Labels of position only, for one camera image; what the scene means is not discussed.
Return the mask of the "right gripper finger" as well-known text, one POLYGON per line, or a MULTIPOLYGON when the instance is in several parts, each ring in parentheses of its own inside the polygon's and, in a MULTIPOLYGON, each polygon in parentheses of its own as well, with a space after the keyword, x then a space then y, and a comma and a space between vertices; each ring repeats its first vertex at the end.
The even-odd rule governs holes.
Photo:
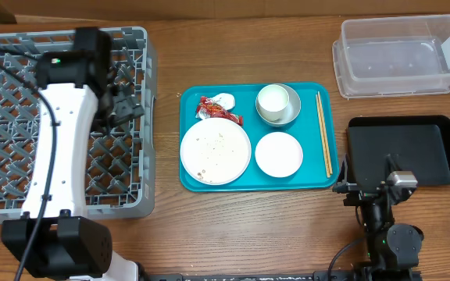
POLYGON ((335 183, 336 192, 349 192, 355 186, 355 179, 351 164, 351 159, 348 154, 341 163, 340 173, 335 183))
POLYGON ((401 168, 398 165, 398 163, 395 161, 394 156, 392 154, 387 154, 385 156, 385 168, 384 168, 384 175, 385 175, 386 183, 388 183, 390 181, 389 176, 393 172, 397 172, 400 170, 401 170, 401 168))

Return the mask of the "small pink bowl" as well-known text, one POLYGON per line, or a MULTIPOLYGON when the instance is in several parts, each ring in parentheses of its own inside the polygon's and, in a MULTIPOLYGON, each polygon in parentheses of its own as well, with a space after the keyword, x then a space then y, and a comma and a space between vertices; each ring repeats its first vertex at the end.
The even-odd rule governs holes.
POLYGON ((255 161, 268 176, 289 177, 295 174, 302 165, 302 146, 288 133, 268 133, 260 139, 255 147, 255 161))

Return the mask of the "red snack wrapper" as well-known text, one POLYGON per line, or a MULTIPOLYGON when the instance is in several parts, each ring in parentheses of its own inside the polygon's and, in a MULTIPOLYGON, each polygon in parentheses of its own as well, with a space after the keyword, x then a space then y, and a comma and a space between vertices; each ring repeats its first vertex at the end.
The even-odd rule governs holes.
POLYGON ((224 118, 238 124, 239 126, 244 125, 242 116, 229 112, 223 106, 212 101, 211 98, 204 96, 200 97, 200 101, 196 108, 196 117, 198 119, 224 118))

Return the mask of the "white tissue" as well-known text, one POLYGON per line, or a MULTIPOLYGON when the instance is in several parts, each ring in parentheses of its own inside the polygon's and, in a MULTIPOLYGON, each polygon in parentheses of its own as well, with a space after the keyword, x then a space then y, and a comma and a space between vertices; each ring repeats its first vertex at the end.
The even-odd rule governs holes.
POLYGON ((230 111, 235 106, 235 98, 232 94, 220 93, 211 98, 212 102, 220 105, 223 109, 230 111))

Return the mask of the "white cup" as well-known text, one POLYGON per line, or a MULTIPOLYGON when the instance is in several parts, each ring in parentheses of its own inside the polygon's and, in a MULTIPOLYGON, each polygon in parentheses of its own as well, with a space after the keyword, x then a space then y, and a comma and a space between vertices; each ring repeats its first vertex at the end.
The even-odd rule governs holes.
POLYGON ((279 84, 270 84, 260 90, 257 102, 261 116, 274 122, 284 115, 289 104, 289 93, 279 84))

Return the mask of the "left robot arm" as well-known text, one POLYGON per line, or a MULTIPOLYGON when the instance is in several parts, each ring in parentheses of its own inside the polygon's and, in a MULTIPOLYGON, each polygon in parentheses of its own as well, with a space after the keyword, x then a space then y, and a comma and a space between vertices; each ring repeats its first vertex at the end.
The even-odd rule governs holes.
POLYGON ((143 115, 129 86, 117 86, 112 38, 80 27, 73 46, 46 52, 36 80, 24 87, 40 99, 40 126, 30 189, 18 219, 1 239, 20 272, 54 280, 145 280, 143 267, 113 250, 109 229, 88 218, 85 174, 91 132, 109 133, 143 115))

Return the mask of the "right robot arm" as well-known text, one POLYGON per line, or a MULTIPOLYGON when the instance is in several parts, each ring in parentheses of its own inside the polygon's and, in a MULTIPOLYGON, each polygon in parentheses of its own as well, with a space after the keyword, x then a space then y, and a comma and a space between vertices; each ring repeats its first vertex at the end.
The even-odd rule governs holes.
POLYGON ((355 217, 362 227, 363 237, 347 244, 333 257, 328 266, 329 280, 421 280, 421 273, 413 268, 419 264, 424 234, 416 226, 398 224, 392 207, 407 201, 418 187, 410 171, 398 168, 390 156, 386 157, 386 180, 365 190, 352 178, 349 157, 341 164, 337 183, 332 191, 345 194, 345 206, 355 208, 355 217), (352 266, 352 270, 333 272, 337 259, 347 250, 366 244, 368 261, 352 266))

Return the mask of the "black plastic tray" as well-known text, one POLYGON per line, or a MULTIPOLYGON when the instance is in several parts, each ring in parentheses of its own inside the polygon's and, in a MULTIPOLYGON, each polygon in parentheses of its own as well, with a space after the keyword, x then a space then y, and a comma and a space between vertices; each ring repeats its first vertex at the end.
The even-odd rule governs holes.
POLYGON ((420 186, 450 185, 450 119, 447 116, 355 117, 348 123, 350 178, 376 187, 394 167, 410 171, 420 186))

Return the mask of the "grey plastic dish rack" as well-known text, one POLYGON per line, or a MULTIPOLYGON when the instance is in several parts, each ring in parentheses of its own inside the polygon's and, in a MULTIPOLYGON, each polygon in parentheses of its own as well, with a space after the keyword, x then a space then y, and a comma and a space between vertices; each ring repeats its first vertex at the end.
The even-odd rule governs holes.
MULTIPOLYGON (((155 205, 152 116, 157 97, 157 54, 142 27, 111 27, 116 83, 128 86, 143 115, 88 140, 85 199, 90 219, 149 215, 155 205)), ((34 78, 34 60, 65 51, 71 30, 0 34, 0 222, 20 217, 31 185, 39 131, 37 99, 16 75, 34 78)))

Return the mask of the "teal serving tray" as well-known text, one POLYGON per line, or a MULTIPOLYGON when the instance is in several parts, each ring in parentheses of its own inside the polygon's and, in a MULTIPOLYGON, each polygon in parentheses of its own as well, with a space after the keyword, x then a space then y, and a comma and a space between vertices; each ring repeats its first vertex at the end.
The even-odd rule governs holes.
POLYGON ((274 131, 282 131, 292 135, 300 143, 303 150, 303 162, 296 173, 285 178, 274 178, 266 175, 252 159, 245 172, 235 181, 224 185, 206 185, 192 178, 180 166, 182 185, 194 192, 238 192, 267 190, 298 190, 329 188, 338 181, 339 160, 338 146, 334 136, 334 124, 330 106, 330 95, 325 87, 314 82, 287 83, 296 91, 301 101, 301 109, 297 117, 280 127, 274 127, 262 120, 255 109, 257 94, 264 84, 228 84, 205 85, 188 88, 180 98, 180 137, 198 122, 195 117, 200 98, 213 97, 220 93, 232 94, 236 105, 232 110, 244 118, 243 129, 255 148, 261 137, 274 131), (333 174, 327 175, 323 147, 320 136, 316 96, 320 96, 327 142, 333 174))

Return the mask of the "left wooden chopstick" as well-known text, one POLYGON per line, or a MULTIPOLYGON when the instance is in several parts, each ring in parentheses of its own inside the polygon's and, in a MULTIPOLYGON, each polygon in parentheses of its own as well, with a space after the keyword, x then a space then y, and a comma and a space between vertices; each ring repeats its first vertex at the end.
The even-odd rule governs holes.
POLYGON ((322 107, 321 107, 321 103, 320 103, 320 93, 319 92, 317 92, 317 94, 316 94, 316 106, 317 106, 317 114, 318 114, 318 120, 319 120, 320 137, 321 137, 322 148, 323 148, 325 169, 326 169, 327 178, 330 178, 330 176, 331 176, 330 158, 329 158, 328 152, 327 152, 326 134, 325 134, 325 127, 323 124, 323 113, 322 113, 322 107))

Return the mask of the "wooden chopstick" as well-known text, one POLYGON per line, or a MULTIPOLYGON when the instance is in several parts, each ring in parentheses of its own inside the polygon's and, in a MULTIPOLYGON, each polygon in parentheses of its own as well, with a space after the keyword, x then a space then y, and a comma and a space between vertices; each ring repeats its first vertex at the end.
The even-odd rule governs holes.
MULTIPOLYGON (((322 113, 323 113, 323 106, 322 106, 321 95, 320 95, 320 103, 321 103, 322 113)), ((329 150, 329 145, 328 145, 327 130, 326 130, 326 124, 325 124, 324 114, 323 114, 323 124, 324 124, 324 127, 325 127, 327 152, 328 152, 328 156, 329 156, 329 158, 330 158, 330 150, 329 150)), ((332 176, 332 175, 333 175, 333 168, 332 168, 331 159, 330 159, 330 169, 331 169, 331 176, 332 176)))
POLYGON ((322 148, 323 148, 325 169, 326 169, 327 178, 330 178, 330 176, 331 176, 330 158, 329 158, 328 152, 327 152, 326 134, 325 134, 325 127, 323 124, 323 113, 322 113, 322 107, 321 107, 321 103, 320 103, 320 93, 319 92, 317 92, 317 94, 316 94, 316 106, 317 106, 317 114, 318 114, 318 120, 319 120, 320 137, 321 137, 322 148))

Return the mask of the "grey bowl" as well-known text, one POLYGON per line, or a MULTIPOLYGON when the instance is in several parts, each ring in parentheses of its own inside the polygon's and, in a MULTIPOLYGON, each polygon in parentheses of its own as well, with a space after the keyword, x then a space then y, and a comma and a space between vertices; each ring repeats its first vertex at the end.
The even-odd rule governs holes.
POLYGON ((259 116, 262 118, 262 120, 265 123, 269 124, 270 126, 274 126, 274 127, 286 126, 289 123, 292 123, 297 118, 298 114, 301 111, 301 99, 300 99, 298 93, 294 89, 289 87, 288 85, 285 85, 285 84, 279 84, 279 85, 284 87, 284 89, 289 93, 289 104, 286 108, 286 111, 284 112, 284 115, 280 119, 278 119, 274 122, 270 122, 270 121, 264 119, 259 112, 257 96, 256 96, 256 100, 255 100, 255 106, 256 106, 256 110, 257 110, 257 113, 259 114, 259 116))

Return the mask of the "right wooden chopstick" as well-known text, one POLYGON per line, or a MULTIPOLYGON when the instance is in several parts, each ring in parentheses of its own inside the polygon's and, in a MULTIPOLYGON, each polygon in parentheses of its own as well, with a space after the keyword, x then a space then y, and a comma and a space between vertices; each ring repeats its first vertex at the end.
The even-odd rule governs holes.
MULTIPOLYGON (((320 95, 320 103, 321 103, 322 113, 323 113, 323 106, 322 106, 321 95, 320 95)), ((323 124, 324 124, 324 127, 325 127, 327 152, 328 152, 328 156, 329 156, 329 158, 330 158, 330 150, 329 150, 329 145, 328 145, 327 130, 326 130, 326 124, 325 124, 324 114, 323 114, 323 124)), ((330 159, 330 169, 331 169, 331 176, 332 176, 332 175, 333 175, 333 168, 332 168, 331 159, 330 159)))

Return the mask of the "large white plate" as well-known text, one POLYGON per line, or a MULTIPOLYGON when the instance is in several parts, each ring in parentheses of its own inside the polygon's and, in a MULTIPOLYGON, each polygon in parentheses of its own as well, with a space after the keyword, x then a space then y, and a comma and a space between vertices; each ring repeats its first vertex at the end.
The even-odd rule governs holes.
POLYGON ((224 185, 248 168, 252 145, 238 124, 224 118, 204 119, 188 129, 180 144, 184 170, 199 183, 224 185))

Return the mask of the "clear plastic bin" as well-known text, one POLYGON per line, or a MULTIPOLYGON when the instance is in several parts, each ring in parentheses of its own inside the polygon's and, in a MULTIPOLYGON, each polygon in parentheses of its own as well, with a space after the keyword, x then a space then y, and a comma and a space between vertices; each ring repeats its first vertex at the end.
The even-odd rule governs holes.
POLYGON ((450 15, 346 20, 332 45, 344 98, 450 92, 450 15))

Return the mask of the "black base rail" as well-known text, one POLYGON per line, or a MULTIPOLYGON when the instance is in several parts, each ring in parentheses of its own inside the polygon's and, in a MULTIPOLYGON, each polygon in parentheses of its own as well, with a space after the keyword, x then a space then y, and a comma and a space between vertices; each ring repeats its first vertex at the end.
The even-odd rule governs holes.
MULTIPOLYGON (((186 276, 182 274, 163 274, 163 275, 150 275, 148 280, 151 281, 327 281, 328 274, 327 271, 315 271, 309 274, 302 275, 214 275, 214 276, 186 276)), ((356 281, 356 280, 367 280, 361 276, 357 276, 351 270, 337 270, 331 273, 332 281, 356 281)), ((385 276, 383 273, 379 273, 377 277, 373 277, 369 280, 413 280, 421 281, 423 278, 420 272, 412 272, 412 275, 392 275, 390 277, 385 276)))

